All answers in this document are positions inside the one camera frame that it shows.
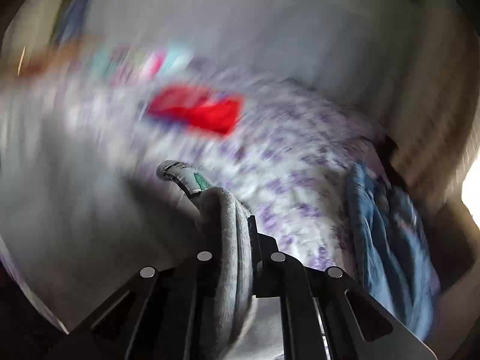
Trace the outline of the grey fleece pants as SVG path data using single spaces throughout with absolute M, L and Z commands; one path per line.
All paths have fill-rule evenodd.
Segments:
M 28 300 L 71 332 L 141 267 L 171 267 L 218 236 L 207 356 L 280 357 L 277 303 L 252 296 L 249 210 L 222 188 L 182 197 L 122 174 L 75 112 L 65 99 L 1 97 L 1 261 Z

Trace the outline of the red folded garment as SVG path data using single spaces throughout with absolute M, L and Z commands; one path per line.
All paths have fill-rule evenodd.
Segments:
M 245 97 L 197 85 L 168 85 L 149 102 L 145 113 L 188 128 L 227 136 L 235 129 Z

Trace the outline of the grey upholstered headboard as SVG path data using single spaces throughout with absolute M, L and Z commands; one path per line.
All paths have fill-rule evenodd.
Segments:
M 384 120 L 418 101 L 461 22 L 454 0 L 72 0 L 55 39 L 183 46 Z

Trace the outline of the purple floral bedsheet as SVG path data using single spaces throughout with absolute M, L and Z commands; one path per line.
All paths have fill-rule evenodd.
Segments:
M 149 116 L 147 103 L 172 85 L 243 96 L 233 132 L 221 136 Z M 305 266 L 356 273 L 345 181 L 359 162 L 369 164 L 372 176 L 380 172 L 375 146 L 384 136 L 363 115 L 290 80 L 206 61 L 129 86 L 75 72 L 67 78 L 66 102 L 72 129 L 92 138 L 121 175 L 171 194 L 157 166 L 190 164 L 246 204 L 259 230 Z

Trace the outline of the blue denim jeans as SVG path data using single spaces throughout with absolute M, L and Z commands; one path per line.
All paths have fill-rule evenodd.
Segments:
M 346 205 L 364 291 L 424 340 L 440 284 L 411 198 L 354 163 L 346 178 Z

